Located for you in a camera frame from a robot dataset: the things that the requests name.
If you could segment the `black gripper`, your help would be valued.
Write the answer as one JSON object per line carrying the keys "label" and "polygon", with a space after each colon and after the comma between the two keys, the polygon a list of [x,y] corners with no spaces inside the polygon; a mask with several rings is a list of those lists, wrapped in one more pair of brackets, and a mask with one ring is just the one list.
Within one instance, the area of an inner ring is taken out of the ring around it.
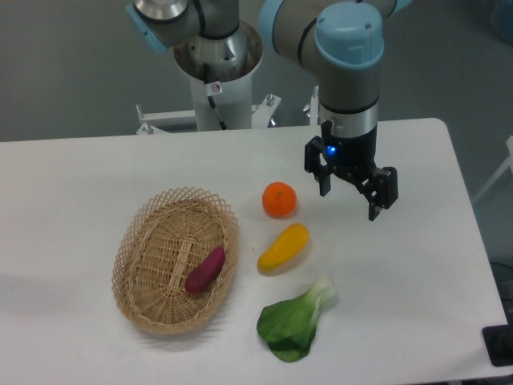
{"label": "black gripper", "polygon": [[321,137],[314,136],[305,145],[304,169],[313,174],[322,197],[331,189],[331,175],[352,184],[369,202],[368,217],[374,221],[398,199],[398,171],[376,166],[376,128],[363,136],[344,138],[332,133],[333,126],[331,120],[323,122]]}

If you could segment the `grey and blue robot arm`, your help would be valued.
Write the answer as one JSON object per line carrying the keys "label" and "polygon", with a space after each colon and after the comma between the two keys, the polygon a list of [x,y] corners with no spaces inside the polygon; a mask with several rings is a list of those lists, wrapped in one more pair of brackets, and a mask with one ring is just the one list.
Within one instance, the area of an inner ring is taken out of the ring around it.
{"label": "grey and blue robot arm", "polygon": [[310,108],[319,136],[305,146],[305,170],[321,195],[335,176],[352,184],[374,219],[398,199],[395,168],[376,152],[382,21],[402,1],[266,1],[257,27],[236,1],[131,1],[135,31],[155,52],[172,51],[189,78],[201,131],[249,128],[252,74],[264,47],[297,63],[318,81]]}

